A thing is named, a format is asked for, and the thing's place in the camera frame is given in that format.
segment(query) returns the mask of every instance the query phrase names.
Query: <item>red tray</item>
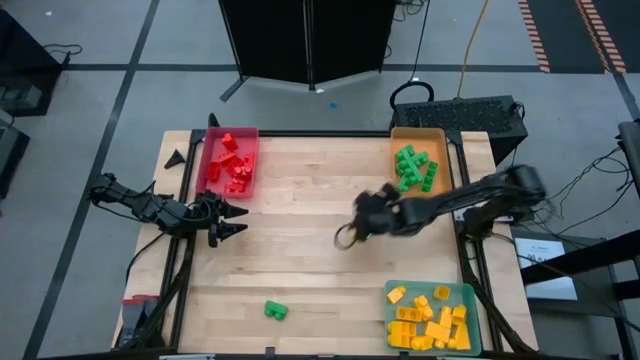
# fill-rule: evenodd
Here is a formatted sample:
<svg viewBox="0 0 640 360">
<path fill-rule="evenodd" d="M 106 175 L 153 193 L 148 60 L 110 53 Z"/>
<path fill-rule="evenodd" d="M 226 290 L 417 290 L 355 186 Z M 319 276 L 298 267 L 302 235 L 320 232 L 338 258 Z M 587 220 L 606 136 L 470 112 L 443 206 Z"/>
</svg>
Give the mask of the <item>red tray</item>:
<svg viewBox="0 0 640 360">
<path fill-rule="evenodd" d="M 238 149 L 235 151 L 236 155 L 244 158 L 250 153 L 255 154 L 253 176 L 251 180 L 249 180 L 245 191 L 241 193 L 225 194 L 224 186 L 230 183 L 232 179 L 231 175 L 229 175 L 225 169 L 222 169 L 218 181 L 211 182 L 207 179 L 207 168 L 211 160 L 217 159 L 220 155 L 227 152 L 227 149 L 222 145 L 222 137 L 226 133 L 231 134 L 231 136 L 235 138 L 236 143 L 238 143 Z M 210 127 L 207 129 L 207 135 L 204 138 L 202 159 L 200 160 L 200 169 L 198 171 L 198 181 L 196 182 L 196 191 L 202 193 L 205 190 L 209 190 L 226 198 L 234 199 L 247 199 L 253 196 L 253 187 L 258 174 L 258 144 L 259 137 L 257 128 Z"/>
</svg>

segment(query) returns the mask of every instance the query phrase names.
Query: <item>yellow toy block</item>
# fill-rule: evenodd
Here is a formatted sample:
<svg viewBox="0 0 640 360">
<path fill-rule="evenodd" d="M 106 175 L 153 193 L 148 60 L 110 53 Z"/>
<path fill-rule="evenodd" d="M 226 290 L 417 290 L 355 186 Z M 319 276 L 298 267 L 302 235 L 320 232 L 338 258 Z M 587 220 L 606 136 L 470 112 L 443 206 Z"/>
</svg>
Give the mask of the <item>yellow toy block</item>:
<svg viewBox="0 0 640 360">
<path fill-rule="evenodd" d="M 411 349 L 411 336 L 391 333 L 387 336 L 389 346 Z"/>
<path fill-rule="evenodd" d="M 391 321 L 387 325 L 387 330 L 392 334 L 402 334 L 407 336 L 416 336 L 417 327 L 415 323 L 408 323 L 404 321 Z"/>
<path fill-rule="evenodd" d="M 454 307 L 451 316 L 453 317 L 451 321 L 453 325 L 465 324 L 467 321 L 467 307 L 464 305 Z"/>
<path fill-rule="evenodd" d="M 451 329 L 451 320 L 451 308 L 449 306 L 443 306 L 440 310 L 440 321 L 438 323 L 447 329 Z"/>
<path fill-rule="evenodd" d="M 429 306 L 429 300 L 427 300 L 427 297 L 424 295 L 420 295 L 417 298 L 413 299 L 413 304 L 418 308 L 418 309 L 423 309 L 427 306 Z"/>
<path fill-rule="evenodd" d="M 431 320 L 433 318 L 433 309 L 431 306 L 427 306 L 422 311 L 422 321 Z"/>
<path fill-rule="evenodd" d="M 425 351 L 433 346 L 433 338 L 431 336 L 416 336 L 411 339 L 411 348 L 417 351 Z"/>
<path fill-rule="evenodd" d="M 449 299 L 449 294 L 451 294 L 451 289 L 446 286 L 438 285 L 433 292 L 433 297 L 438 300 L 447 300 Z"/>
<path fill-rule="evenodd" d="M 396 319 L 419 322 L 422 321 L 422 311 L 420 311 L 420 309 L 398 306 L 396 309 Z"/>
<path fill-rule="evenodd" d="M 453 339 L 456 341 L 456 350 L 471 350 L 467 324 L 456 326 L 456 330 L 453 333 Z"/>
<path fill-rule="evenodd" d="M 433 321 L 428 321 L 427 326 L 425 327 L 425 330 L 424 330 L 425 335 L 431 336 L 435 340 L 441 341 L 445 344 L 449 341 L 450 332 L 451 332 L 451 329 L 446 328 Z"/>
<path fill-rule="evenodd" d="M 396 286 L 393 290 L 391 290 L 387 294 L 387 299 L 389 299 L 390 303 L 395 304 L 400 299 L 402 299 L 402 297 L 404 296 L 404 294 L 406 294 L 406 292 L 407 292 L 407 288 L 405 288 L 404 286 Z"/>
</svg>

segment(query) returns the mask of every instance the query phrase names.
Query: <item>green tray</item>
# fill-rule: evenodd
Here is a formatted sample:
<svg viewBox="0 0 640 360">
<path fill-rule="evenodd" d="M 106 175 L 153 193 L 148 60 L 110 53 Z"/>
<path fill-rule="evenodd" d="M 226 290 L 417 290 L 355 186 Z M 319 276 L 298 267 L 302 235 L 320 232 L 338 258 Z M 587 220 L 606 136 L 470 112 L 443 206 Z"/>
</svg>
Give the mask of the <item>green tray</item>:
<svg viewBox="0 0 640 360">
<path fill-rule="evenodd" d="M 451 294 L 448 300 L 438 300 L 433 297 L 433 291 L 436 286 L 444 285 L 451 289 Z M 404 286 L 407 288 L 407 293 L 404 294 L 402 299 L 395 304 L 389 303 L 387 300 L 387 294 L 393 290 L 396 286 Z M 478 325 L 478 311 L 476 310 L 476 295 L 473 292 L 473 288 L 468 284 L 447 284 L 447 283 L 432 283 L 425 281 L 403 281 L 403 280 L 389 280 L 384 284 L 385 302 L 384 307 L 384 342 L 389 349 L 395 351 L 406 351 L 415 355 L 427 355 L 427 356 L 441 356 L 441 355 L 462 355 L 462 356 L 478 356 L 482 351 L 482 340 L 480 338 L 480 327 Z M 387 343 L 387 326 L 389 322 L 396 320 L 396 308 L 398 306 L 415 307 L 413 305 L 413 299 L 420 295 L 425 295 L 429 299 L 429 305 L 433 309 L 433 319 L 438 321 L 440 317 L 440 309 L 443 306 L 450 306 L 452 309 L 456 305 L 464 304 L 467 307 L 467 329 L 469 331 L 469 341 L 471 342 L 471 350 L 452 350 L 448 348 L 436 349 L 435 347 L 426 351 L 415 351 L 412 349 L 397 348 L 389 346 Z M 425 322 L 417 323 L 418 335 L 424 335 Z"/>
</svg>

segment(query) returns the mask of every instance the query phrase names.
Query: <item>floor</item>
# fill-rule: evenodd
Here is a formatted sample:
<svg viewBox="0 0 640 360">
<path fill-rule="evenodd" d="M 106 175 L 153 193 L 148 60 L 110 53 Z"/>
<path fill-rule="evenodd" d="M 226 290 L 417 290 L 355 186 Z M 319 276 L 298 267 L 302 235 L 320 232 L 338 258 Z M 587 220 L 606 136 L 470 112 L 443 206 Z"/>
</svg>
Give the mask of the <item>floor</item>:
<svg viewBox="0 0 640 360">
<path fill-rule="evenodd" d="M 84 225 L 72 228 L 91 168 L 97 163 L 99 170 L 102 163 L 103 157 L 96 155 L 106 155 L 103 171 L 142 188 L 151 181 L 163 132 L 202 128 L 210 112 L 225 125 L 261 129 L 385 129 L 391 117 L 388 97 L 410 77 L 406 71 L 362 74 L 322 84 L 323 93 L 252 78 L 224 103 L 219 97 L 237 80 L 233 71 L 147 68 L 134 73 L 127 72 L 127 66 L 102 67 L 103 71 L 81 66 L 232 64 L 216 1 L 0 3 L 41 44 L 84 47 L 72 59 L 78 70 L 60 78 L 48 114 L 16 120 L 31 143 L 1 204 L 0 288 L 5 291 L 0 297 L 0 348 L 6 359 L 23 356 L 62 249 L 74 243 L 68 238 L 77 239 L 77 245 L 36 353 L 47 357 L 109 348 L 139 226 L 90 208 L 84 223 L 82 217 L 75 221 Z M 433 0 L 419 63 L 460 65 L 479 11 L 480 2 L 474 0 Z M 150 29 L 143 26 L 145 18 Z M 387 64 L 413 63 L 421 25 L 422 13 L 393 23 L 393 53 Z M 537 65 L 516 2 L 491 2 L 470 64 Z M 616 147 L 617 124 L 632 120 L 630 111 L 637 111 L 633 101 L 625 103 L 612 75 L 476 69 L 466 77 L 463 96 L 511 94 L 526 105 L 530 135 L 516 162 L 537 167 L 552 194 Z M 434 86 L 436 99 L 455 96 L 455 71 L 418 72 L 416 77 Z M 640 96 L 640 75 L 625 75 L 623 80 Z M 399 102 L 421 99 L 419 90 L 398 97 Z M 103 145 L 110 146 L 99 149 L 103 139 Z M 615 187 L 623 181 L 622 174 L 589 173 L 565 202 L 565 220 L 550 221 L 551 228 L 562 229 L 602 210 L 619 195 Z M 637 227 L 639 210 L 631 190 L 614 209 L 569 233 L 616 236 Z M 77 237 L 70 232 L 79 229 Z M 626 279 L 633 269 L 626 264 L 617 270 Z M 638 308 L 638 303 L 627 306 L 636 323 Z M 619 352 L 611 320 L 544 313 L 535 314 L 534 323 L 546 353 L 604 358 Z"/>
</svg>

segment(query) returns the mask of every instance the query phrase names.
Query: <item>yellow cable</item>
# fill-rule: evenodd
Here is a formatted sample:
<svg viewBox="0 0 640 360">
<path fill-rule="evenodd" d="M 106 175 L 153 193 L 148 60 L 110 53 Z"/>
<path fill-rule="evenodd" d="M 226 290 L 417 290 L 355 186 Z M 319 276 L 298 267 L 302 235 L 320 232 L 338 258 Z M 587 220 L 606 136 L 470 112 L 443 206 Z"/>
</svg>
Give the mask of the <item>yellow cable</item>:
<svg viewBox="0 0 640 360">
<path fill-rule="evenodd" d="M 458 84 L 458 94 L 456 95 L 456 97 L 460 97 L 460 92 L 462 92 L 462 82 L 464 81 L 464 72 L 467 69 L 467 61 L 469 60 L 469 52 L 471 51 L 471 44 L 473 44 L 473 39 L 476 38 L 476 33 L 478 32 L 478 28 L 480 27 L 480 23 L 482 22 L 484 13 L 487 10 L 487 5 L 489 5 L 489 0 L 484 0 L 484 5 L 482 5 L 482 11 L 480 11 L 480 16 L 478 17 L 478 21 L 476 21 L 476 27 L 473 28 L 473 32 L 471 33 L 471 39 L 469 39 L 469 44 L 467 44 L 467 51 L 464 53 L 464 63 L 462 64 L 462 72 L 460 73 L 460 83 Z"/>
</svg>

